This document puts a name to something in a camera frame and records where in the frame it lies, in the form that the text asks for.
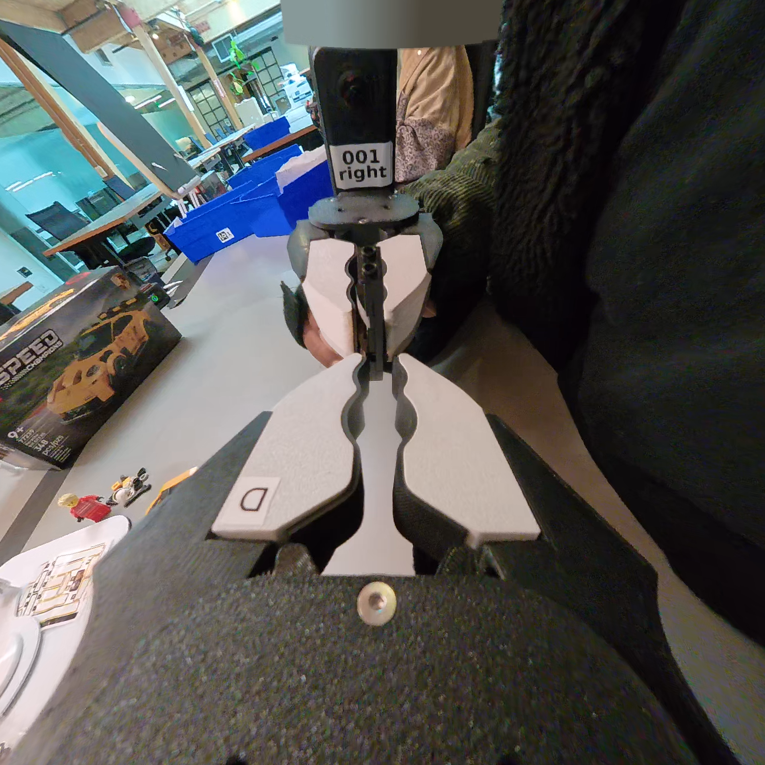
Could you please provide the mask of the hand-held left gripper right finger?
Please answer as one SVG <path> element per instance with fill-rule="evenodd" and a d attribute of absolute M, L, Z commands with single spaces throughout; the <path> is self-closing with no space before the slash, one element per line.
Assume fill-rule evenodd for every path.
<path fill-rule="evenodd" d="M 483 408 L 406 353 L 395 360 L 392 380 L 401 437 L 397 530 L 436 561 L 459 546 L 536 541 L 539 523 Z"/>

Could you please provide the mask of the person's right hand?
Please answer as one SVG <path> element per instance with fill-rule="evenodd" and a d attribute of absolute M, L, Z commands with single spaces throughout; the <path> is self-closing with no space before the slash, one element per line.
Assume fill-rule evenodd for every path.
<path fill-rule="evenodd" d="M 331 368 L 343 360 L 343 357 L 324 338 L 318 322 L 310 310 L 303 324 L 303 344 L 311 356 L 326 368 Z"/>

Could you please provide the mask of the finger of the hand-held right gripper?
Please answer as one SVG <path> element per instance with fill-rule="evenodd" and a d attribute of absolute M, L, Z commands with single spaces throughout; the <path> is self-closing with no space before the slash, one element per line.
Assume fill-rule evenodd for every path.
<path fill-rule="evenodd" d="M 383 318 L 388 360 L 406 349 L 422 319 L 432 275 L 426 266 L 422 239 L 398 234 L 379 244 L 384 266 Z"/>
<path fill-rule="evenodd" d="M 341 358 L 357 352 L 357 310 L 348 264 L 354 244 L 340 239 L 311 242 L 302 282 L 309 310 L 325 343 Z"/>

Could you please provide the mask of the white book stand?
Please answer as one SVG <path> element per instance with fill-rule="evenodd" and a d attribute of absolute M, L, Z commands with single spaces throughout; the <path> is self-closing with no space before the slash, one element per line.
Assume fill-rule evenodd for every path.
<path fill-rule="evenodd" d="M 33 617 L 15 617 L 23 588 L 37 577 L 46 561 L 91 545 L 110 543 L 101 562 L 130 528 L 126 516 L 113 516 L 23 551 L 2 565 L 2 763 L 42 713 L 77 655 L 92 609 L 95 569 L 77 618 L 65 624 L 42 629 Z"/>

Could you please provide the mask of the lego set box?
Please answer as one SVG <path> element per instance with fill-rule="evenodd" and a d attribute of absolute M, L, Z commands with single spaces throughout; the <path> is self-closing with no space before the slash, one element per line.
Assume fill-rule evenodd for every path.
<path fill-rule="evenodd" d="M 69 467 L 175 349 L 180 332 L 140 292 L 150 282 L 118 266 L 81 273 L 2 324 L 2 461 Z"/>

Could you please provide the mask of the green potted plant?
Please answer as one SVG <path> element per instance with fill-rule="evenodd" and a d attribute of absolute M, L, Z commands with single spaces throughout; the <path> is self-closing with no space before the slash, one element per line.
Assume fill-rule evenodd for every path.
<path fill-rule="evenodd" d="M 246 58 L 233 38 L 229 43 L 229 60 L 233 64 L 229 87 L 232 93 L 235 96 L 244 96 L 245 93 L 248 93 L 249 97 L 261 100 L 265 98 L 254 64 Z"/>

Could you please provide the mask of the long grey desk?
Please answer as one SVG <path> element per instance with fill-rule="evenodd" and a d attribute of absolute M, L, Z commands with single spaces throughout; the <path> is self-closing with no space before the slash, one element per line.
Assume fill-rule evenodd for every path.
<path fill-rule="evenodd" d="M 111 246 L 109 236 L 122 224 L 130 224 L 138 231 L 144 231 L 149 222 L 162 215 L 174 203 L 172 196 L 149 184 L 107 214 L 44 250 L 43 256 L 51 259 L 54 255 L 74 253 L 89 269 L 107 265 L 125 266 L 126 261 Z"/>

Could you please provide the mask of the white packing paper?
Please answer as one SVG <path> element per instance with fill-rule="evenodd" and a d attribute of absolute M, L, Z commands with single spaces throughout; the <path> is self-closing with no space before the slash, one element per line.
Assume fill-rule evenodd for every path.
<path fill-rule="evenodd" d="M 323 145 L 289 158 L 275 172 L 279 192 L 283 194 L 287 186 L 316 168 L 319 169 L 320 175 L 329 175 L 327 151 Z"/>

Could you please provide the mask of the black and yellow lego strip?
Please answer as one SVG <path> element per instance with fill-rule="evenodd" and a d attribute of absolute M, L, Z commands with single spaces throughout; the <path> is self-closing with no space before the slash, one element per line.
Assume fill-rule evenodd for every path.
<path fill-rule="evenodd" d="M 367 360 L 369 379 L 383 379 L 386 362 L 384 322 L 383 261 L 379 248 L 363 245 L 358 249 L 357 298 L 361 301 L 368 320 Z"/>

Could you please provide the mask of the yellow lego car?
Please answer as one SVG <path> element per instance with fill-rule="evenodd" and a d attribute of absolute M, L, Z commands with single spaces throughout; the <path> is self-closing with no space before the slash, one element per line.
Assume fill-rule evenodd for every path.
<path fill-rule="evenodd" d="M 173 477 L 169 481 L 165 482 L 161 486 L 161 489 L 159 490 L 155 499 L 149 505 L 145 514 L 148 515 L 148 513 L 152 511 L 155 507 L 157 507 L 158 504 L 160 504 L 164 499 L 168 498 L 169 495 L 174 491 L 174 489 L 179 484 L 186 481 L 186 479 L 188 479 L 189 477 L 193 476 L 197 472 L 197 470 L 198 470 L 197 466 L 191 467 L 187 469 L 186 471 L 179 473 L 177 476 Z"/>

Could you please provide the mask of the dark panel with wooden rim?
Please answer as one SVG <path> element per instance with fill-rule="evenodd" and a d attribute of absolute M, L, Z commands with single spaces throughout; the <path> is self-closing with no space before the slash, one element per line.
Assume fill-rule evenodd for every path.
<path fill-rule="evenodd" d="M 180 199 L 200 183 L 196 169 L 62 35 L 6 21 L 1 29 L 2 40 L 88 109 L 104 136 L 164 194 Z"/>

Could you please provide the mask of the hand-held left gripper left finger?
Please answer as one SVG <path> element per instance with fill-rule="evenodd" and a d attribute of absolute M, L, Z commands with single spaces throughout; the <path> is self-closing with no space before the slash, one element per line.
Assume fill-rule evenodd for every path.
<path fill-rule="evenodd" d="M 365 362 L 353 353 L 275 406 L 213 522 L 216 537 L 300 544 L 326 569 L 363 520 Z"/>

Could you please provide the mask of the stacked blue plastic bins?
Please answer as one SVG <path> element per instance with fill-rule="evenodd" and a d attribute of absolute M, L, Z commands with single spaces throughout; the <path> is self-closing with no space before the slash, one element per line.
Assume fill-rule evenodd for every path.
<path fill-rule="evenodd" d="M 303 153 L 290 145 L 259 158 L 230 180 L 230 190 L 190 209 L 170 224 L 165 235 L 193 263 L 226 246 L 255 235 L 268 238 L 290 234 L 297 222 L 308 218 L 309 208 L 333 195 L 329 175 L 318 168 L 279 192 L 275 172 Z"/>

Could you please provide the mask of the row of dark office chairs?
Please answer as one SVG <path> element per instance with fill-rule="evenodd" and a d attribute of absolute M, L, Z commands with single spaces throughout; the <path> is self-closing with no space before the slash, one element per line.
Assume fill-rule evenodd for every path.
<path fill-rule="evenodd" d="M 58 202 L 27 217 L 57 240 L 56 254 L 74 254 L 89 270 L 127 265 L 148 256 L 156 245 L 149 235 L 130 242 L 123 224 L 108 231 L 81 235 L 80 231 L 88 228 L 91 221 Z"/>

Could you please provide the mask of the red lego minifigure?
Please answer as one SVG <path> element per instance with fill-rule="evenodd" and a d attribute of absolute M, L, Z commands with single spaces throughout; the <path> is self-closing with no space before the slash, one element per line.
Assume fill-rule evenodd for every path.
<path fill-rule="evenodd" d="M 100 522 L 112 511 L 112 507 L 97 495 L 78 496 L 74 493 L 66 493 L 58 498 L 57 505 L 68 509 L 77 522 L 84 520 Z"/>

